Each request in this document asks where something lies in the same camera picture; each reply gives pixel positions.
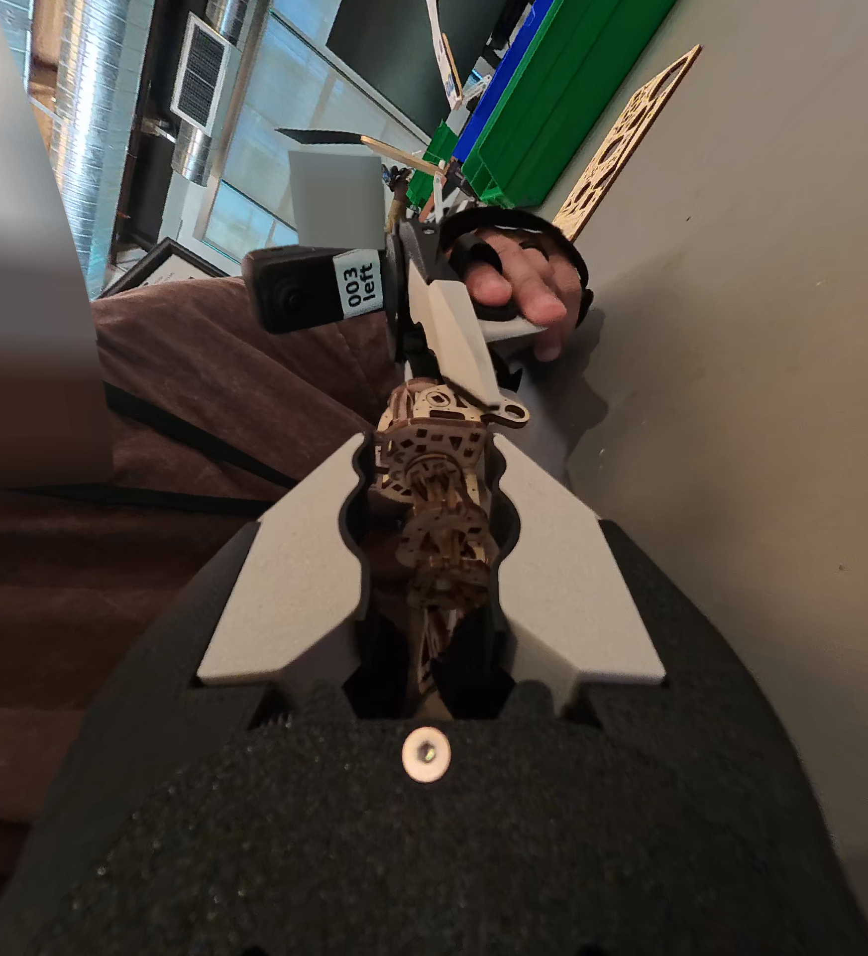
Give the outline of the wooden mechanical model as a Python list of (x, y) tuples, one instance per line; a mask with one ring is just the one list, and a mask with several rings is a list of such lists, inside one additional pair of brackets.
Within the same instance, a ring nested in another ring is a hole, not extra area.
[(407, 603), (420, 619), (418, 693), (435, 689), (434, 665), (468, 617), (488, 604), (498, 548), (480, 477), (488, 443), (483, 412), (429, 377), (391, 394), (377, 431), (376, 489), (406, 508), (396, 559)]

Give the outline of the light wooden beam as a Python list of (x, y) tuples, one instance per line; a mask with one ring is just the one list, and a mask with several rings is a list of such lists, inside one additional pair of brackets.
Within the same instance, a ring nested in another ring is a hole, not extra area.
[(387, 142), (366, 135), (356, 135), (356, 141), (373, 153), (384, 159), (393, 161), (395, 164), (399, 163), (401, 166), (428, 174), (432, 178), (440, 180), (441, 183), (447, 181), (447, 171), (445, 168), (438, 163), (425, 160), (423, 156), (414, 155)]

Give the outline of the dark wall panel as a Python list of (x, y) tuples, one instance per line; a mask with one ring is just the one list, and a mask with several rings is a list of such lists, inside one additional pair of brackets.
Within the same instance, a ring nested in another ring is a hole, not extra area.
[[(505, 1), (440, 1), (440, 26), (462, 80)], [(449, 113), (425, 1), (342, 1), (327, 47), (429, 137)]]

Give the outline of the white ventilation grille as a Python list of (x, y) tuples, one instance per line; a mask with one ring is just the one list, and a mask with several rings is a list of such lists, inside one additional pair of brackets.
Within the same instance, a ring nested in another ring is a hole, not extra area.
[(206, 21), (190, 13), (170, 102), (180, 120), (209, 136), (235, 46)]

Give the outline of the person's brown clothing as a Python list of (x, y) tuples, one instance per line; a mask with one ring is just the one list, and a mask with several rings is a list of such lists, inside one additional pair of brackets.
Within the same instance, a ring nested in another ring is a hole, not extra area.
[[(380, 418), (398, 373), (381, 314), (273, 337), (239, 278), (92, 306), (107, 382), (299, 480)], [(245, 524), (0, 491), (0, 891), (82, 712)]]

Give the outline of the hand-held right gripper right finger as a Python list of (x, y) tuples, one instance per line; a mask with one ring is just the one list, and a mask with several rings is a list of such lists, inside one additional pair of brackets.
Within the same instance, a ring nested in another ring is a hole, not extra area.
[(485, 609), (434, 663), (449, 715), (494, 719), (529, 683), (547, 689), (555, 716), (588, 685), (660, 687), (666, 670), (597, 515), (500, 435), (485, 472), (499, 553)]

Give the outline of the perforated plywood sheet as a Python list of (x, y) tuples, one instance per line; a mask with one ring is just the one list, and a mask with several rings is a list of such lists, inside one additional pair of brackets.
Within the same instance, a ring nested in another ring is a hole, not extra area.
[(582, 232), (702, 51), (694, 46), (631, 96), (552, 220), (567, 239)]

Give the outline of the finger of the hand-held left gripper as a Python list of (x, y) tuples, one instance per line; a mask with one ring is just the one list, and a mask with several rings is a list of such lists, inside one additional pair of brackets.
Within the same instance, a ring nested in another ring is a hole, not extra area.
[(440, 377), (484, 410), (502, 403), (488, 345), (469, 293), (460, 280), (407, 278), (407, 303), (413, 323), (424, 331)]

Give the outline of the person's left hand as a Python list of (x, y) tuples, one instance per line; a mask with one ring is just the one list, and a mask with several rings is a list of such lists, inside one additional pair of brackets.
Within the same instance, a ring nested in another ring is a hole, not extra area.
[(560, 357), (578, 321), (583, 283), (571, 262), (549, 237), (524, 231), (479, 229), (479, 239), (497, 253), (501, 269), (475, 262), (464, 272), (473, 302), (491, 308), (514, 304), (517, 314), (540, 328), (535, 357)]

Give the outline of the silver ventilation duct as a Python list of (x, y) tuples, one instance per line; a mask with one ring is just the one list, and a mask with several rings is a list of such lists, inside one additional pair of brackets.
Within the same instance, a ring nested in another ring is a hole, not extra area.
[(34, 67), (56, 76), (49, 154), (87, 293), (102, 292), (153, 1), (36, 1)]

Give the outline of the small wooden ring part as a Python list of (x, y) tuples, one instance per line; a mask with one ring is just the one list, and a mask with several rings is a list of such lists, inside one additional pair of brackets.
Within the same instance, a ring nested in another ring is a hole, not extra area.
[(531, 413), (526, 406), (503, 394), (496, 407), (480, 409), (478, 415), (486, 424), (512, 429), (524, 428), (531, 420)]

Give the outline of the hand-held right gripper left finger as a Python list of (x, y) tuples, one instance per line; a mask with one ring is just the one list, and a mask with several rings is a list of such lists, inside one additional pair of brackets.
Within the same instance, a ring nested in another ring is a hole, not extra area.
[(361, 545), (374, 464), (373, 436), (358, 432), (260, 517), (196, 670), (201, 685), (267, 684), (299, 704), (324, 682), (361, 718), (404, 714), (407, 640)]

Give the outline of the black picture frame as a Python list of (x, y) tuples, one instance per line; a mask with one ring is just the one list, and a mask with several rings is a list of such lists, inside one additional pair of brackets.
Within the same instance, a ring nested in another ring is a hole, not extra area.
[(204, 257), (199, 256), (170, 237), (160, 240), (138, 261), (122, 270), (97, 299), (141, 288), (176, 283), (192, 279), (220, 278), (227, 276)]

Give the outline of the small blue storage bin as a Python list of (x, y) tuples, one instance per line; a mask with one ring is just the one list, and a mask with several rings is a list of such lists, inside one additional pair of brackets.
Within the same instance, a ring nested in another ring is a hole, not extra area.
[(467, 160), (551, 6), (552, 1), (532, 3), (523, 24), (514, 32), (508, 51), (500, 60), (500, 64), (490, 78), (486, 90), (481, 94), (476, 107), (466, 122), (453, 148), (453, 159), (461, 163)]

